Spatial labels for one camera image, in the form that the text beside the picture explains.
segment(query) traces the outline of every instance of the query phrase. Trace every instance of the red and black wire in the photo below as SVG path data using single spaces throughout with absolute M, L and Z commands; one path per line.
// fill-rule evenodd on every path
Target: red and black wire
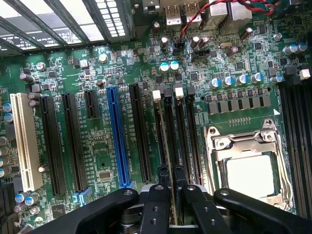
M 193 23 L 194 19 L 196 19 L 196 17 L 198 15 L 200 15 L 201 13 L 203 13 L 207 8 L 209 8 L 212 5 L 216 5 L 218 3 L 226 3 L 226 2 L 238 2 L 242 5 L 244 5 L 248 10 L 252 11 L 252 12 L 256 12 L 256 13 L 260 13 L 263 14 L 265 16 L 270 16 L 273 14 L 274 12 L 274 5 L 269 3 L 266 0 L 249 0 L 250 3 L 246 2 L 247 0 L 216 0 L 213 1 L 212 3 L 207 3 L 205 4 L 193 17 L 192 19 L 186 24 L 186 26 L 182 29 L 182 32 L 180 34 L 180 39 L 183 38 L 186 29 Z M 267 10 L 261 8 L 261 7 L 255 7 L 252 5 L 252 3 L 254 2 L 258 2 L 258 3 L 262 3 L 265 4 L 265 6 L 267 7 Z

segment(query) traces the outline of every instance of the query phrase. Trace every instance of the white pci slot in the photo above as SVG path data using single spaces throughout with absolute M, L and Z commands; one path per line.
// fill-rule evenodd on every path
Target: white pci slot
M 10 94 L 10 99 L 23 190 L 34 191 L 43 185 L 43 179 L 38 172 L 40 158 L 33 109 L 28 105 L 27 94 Z

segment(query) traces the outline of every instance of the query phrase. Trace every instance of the blue connector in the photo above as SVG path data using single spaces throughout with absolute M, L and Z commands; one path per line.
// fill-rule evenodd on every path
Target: blue connector
M 131 187 L 118 88 L 115 86 L 108 87 L 106 88 L 106 91 L 108 98 L 109 114 L 113 130 L 113 140 L 117 160 L 119 186 L 121 188 Z

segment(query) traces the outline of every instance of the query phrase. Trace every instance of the green circuit board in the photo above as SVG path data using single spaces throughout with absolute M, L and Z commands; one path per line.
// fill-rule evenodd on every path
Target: green circuit board
M 259 29 L 263 27 L 262 25 L 265 28 L 264 33 L 260 32 Z M 167 89 L 172 89 L 174 85 L 179 83 L 183 84 L 185 93 L 187 87 L 190 86 L 194 86 L 196 90 L 194 111 L 200 169 L 202 171 L 204 186 L 208 186 L 204 132 L 209 126 L 215 126 L 222 134 L 240 133 L 260 129 L 265 119 L 272 119 L 280 132 L 286 167 L 290 170 L 286 152 L 287 143 L 284 136 L 283 118 L 281 115 L 283 110 L 281 109 L 279 90 L 276 85 L 270 82 L 268 72 L 271 62 L 271 67 L 276 69 L 278 75 L 283 74 L 282 70 L 284 66 L 311 64 L 311 52 L 293 57 L 287 57 L 282 53 L 285 46 L 291 43 L 301 42 L 304 38 L 304 32 L 309 27 L 311 28 L 311 25 L 311 12 L 308 11 L 300 15 L 292 15 L 285 18 L 285 20 L 271 21 L 269 18 L 254 19 L 248 24 L 249 27 L 253 28 L 253 35 L 245 41 L 239 39 L 239 34 L 221 36 L 217 30 L 204 32 L 190 30 L 186 33 L 185 38 L 187 42 L 183 54 L 176 56 L 172 54 L 172 46 L 179 32 L 166 33 L 165 31 L 161 31 L 159 35 L 154 35 L 148 30 L 143 38 L 133 42 L 0 59 L 2 102 L 10 102 L 10 94 L 29 92 L 28 87 L 25 86 L 26 83 L 21 81 L 19 76 L 24 69 L 30 69 L 31 75 L 38 79 L 37 84 L 41 86 L 42 95 L 54 98 L 58 130 L 61 133 L 60 141 L 67 188 L 66 194 L 53 195 L 49 172 L 44 173 L 44 185 L 37 190 L 40 195 L 39 203 L 37 203 L 37 206 L 40 207 L 40 212 L 36 215 L 31 215 L 28 209 L 21 212 L 20 216 L 23 218 L 22 225 L 31 224 L 33 227 L 38 227 L 52 221 L 59 216 L 57 215 L 58 213 L 54 212 L 53 206 L 55 205 L 64 204 L 65 210 L 61 210 L 60 215 L 80 207 L 80 204 L 75 203 L 72 197 L 75 191 L 71 162 L 68 156 L 70 149 L 67 144 L 68 139 L 61 101 L 61 95 L 64 93 L 73 93 L 76 96 L 87 180 L 92 190 L 91 200 L 95 200 L 119 189 L 112 127 L 105 89 L 109 86 L 117 86 L 119 90 L 130 177 L 134 182 L 134 189 L 140 191 L 146 184 L 142 182 L 141 178 L 135 123 L 132 117 L 132 106 L 128 88 L 129 84 L 135 82 L 139 83 L 144 101 L 144 120 L 151 161 L 151 183 L 157 183 L 157 168 L 161 164 L 153 111 L 152 91 L 163 85 L 166 85 Z M 279 42 L 273 39 L 274 33 L 277 32 L 283 35 L 283 39 Z M 163 35 L 170 39 L 167 50 L 162 50 L 159 47 L 159 39 Z M 208 36 L 210 41 L 207 46 L 210 51 L 216 52 L 216 56 L 210 56 L 208 59 L 192 62 L 190 39 L 193 36 Z M 223 55 L 227 49 L 219 48 L 219 45 L 224 42 L 231 42 L 233 45 L 240 46 L 241 52 L 230 58 L 225 58 Z M 98 61 L 101 54 L 107 55 L 108 61 L 106 63 L 100 63 Z M 88 60 L 89 67 L 86 69 L 76 68 L 73 65 L 73 60 L 76 58 Z M 176 73 L 169 71 L 166 74 L 162 74 L 159 71 L 160 64 L 163 62 L 170 63 L 172 61 L 178 62 L 178 71 Z M 39 62 L 46 64 L 45 71 L 40 72 L 36 70 L 36 64 Z M 55 76 L 51 77 L 49 75 L 50 71 L 55 71 Z M 177 73 L 181 74 L 182 80 L 177 80 Z M 238 86 L 235 84 L 228 88 L 221 85 L 214 90 L 209 86 L 209 81 L 213 78 L 232 76 L 235 79 L 240 75 L 250 77 L 255 73 L 261 73 L 263 75 L 263 80 L 258 84 L 248 82 L 246 85 Z M 161 81 L 156 81 L 156 77 L 161 77 Z M 103 88 L 95 85 L 98 79 L 105 80 L 106 83 Z M 148 84 L 148 93 L 145 94 L 143 94 L 143 82 L 147 82 Z M 86 106 L 83 95 L 85 90 L 94 90 L 97 93 L 100 111 L 100 118 L 98 119 L 87 119 L 86 117 Z M 211 97 L 213 101 L 228 101 L 230 100 L 230 94 L 233 95 L 233 99 L 250 98 L 251 96 L 269 96 L 270 105 L 219 114 L 209 113 L 207 96 Z M 40 160 L 42 163 L 45 163 L 47 162 L 47 151 L 43 137 L 40 108 L 34 108 L 34 118 Z M 6 136 L 7 123 L 2 118 L 0 124 L 0 135 Z M 8 140 L 9 155 L 11 158 L 10 166 L 18 167 L 19 160 L 14 138 L 9 138 Z M 175 140 L 178 143 L 179 134 L 177 130 Z M 100 176 L 103 172 L 109 173 L 109 176 L 105 179 Z M 18 175 L 19 172 L 12 172 L 7 178 L 3 179 L 3 182 L 10 182 L 10 178 Z M 295 213 L 295 206 L 293 206 L 291 211 Z

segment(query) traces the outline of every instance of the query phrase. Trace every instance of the mounting hole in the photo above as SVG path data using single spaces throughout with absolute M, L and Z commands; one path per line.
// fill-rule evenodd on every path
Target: mounting hole
M 156 219 L 155 218 L 151 219 L 151 224 L 156 225 Z

